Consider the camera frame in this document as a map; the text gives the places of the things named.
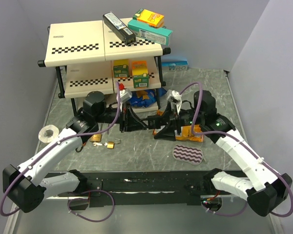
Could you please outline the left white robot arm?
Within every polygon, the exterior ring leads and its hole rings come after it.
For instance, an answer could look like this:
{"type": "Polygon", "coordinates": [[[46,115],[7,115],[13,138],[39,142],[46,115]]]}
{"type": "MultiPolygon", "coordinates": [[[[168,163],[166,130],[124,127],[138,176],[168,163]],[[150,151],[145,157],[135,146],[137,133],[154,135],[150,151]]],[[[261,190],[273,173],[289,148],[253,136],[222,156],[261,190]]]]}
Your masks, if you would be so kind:
{"type": "Polygon", "coordinates": [[[53,166],[73,150],[100,133],[99,123],[110,126],[120,124],[124,108],[129,106],[132,92],[123,89],[116,94],[117,107],[107,108],[105,96],[99,91],[89,93],[77,114],[59,135],[41,151],[17,167],[7,166],[2,172],[4,197],[8,197],[18,210],[28,213],[43,200],[62,193],[81,196],[87,189],[87,178],[77,170],[47,178],[53,166]]]}

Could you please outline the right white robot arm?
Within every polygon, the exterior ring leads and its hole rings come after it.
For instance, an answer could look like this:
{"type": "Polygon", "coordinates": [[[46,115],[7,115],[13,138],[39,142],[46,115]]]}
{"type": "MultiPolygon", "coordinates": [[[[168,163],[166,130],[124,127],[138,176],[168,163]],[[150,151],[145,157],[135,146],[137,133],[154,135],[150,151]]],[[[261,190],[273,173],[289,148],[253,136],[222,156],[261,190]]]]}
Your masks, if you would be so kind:
{"type": "Polygon", "coordinates": [[[168,91],[167,107],[159,116],[163,123],[156,126],[155,139],[175,141],[186,127],[194,136],[208,137],[231,157],[246,176],[242,179],[213,169],[203,183],[208,194],[224,191],[235,195],[247,201],[260,216],[272,214],[289,198],[290,210],[279,216],[290,216],[293,213],[292,178],[273,169],[249,146],[233,123],[217,112],[215,98],[209,91],[198,91],[193,98],[194,106],[183,110],[181,93],[168,91]]]}

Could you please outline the small brass padlock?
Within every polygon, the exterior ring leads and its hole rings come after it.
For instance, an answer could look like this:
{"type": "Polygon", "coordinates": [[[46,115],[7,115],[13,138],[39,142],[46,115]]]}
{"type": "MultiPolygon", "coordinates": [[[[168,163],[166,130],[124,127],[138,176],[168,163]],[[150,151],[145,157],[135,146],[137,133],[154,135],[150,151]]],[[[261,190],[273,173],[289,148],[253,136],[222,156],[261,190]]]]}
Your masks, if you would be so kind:
{"type": "Polygon", "coordinates": [[[114,149],[115,145],[121,144],[121,140],[116,138],[114,141],[108,141],[104,143],[104,146],[108,149],[114,149]]]}

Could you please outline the black Kaijing padlock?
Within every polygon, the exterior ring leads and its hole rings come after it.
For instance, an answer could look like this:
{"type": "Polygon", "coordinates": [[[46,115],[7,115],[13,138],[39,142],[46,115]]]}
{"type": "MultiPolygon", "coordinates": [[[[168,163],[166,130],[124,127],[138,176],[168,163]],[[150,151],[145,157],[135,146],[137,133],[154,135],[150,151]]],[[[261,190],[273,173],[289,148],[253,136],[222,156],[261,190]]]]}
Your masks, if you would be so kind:
{"type": "Polygon", "coordinates": [[[159,115],[148,116],[146,119],[148,129],[160,129],[161,126],[165,125],[163,118],[159,115]]]}

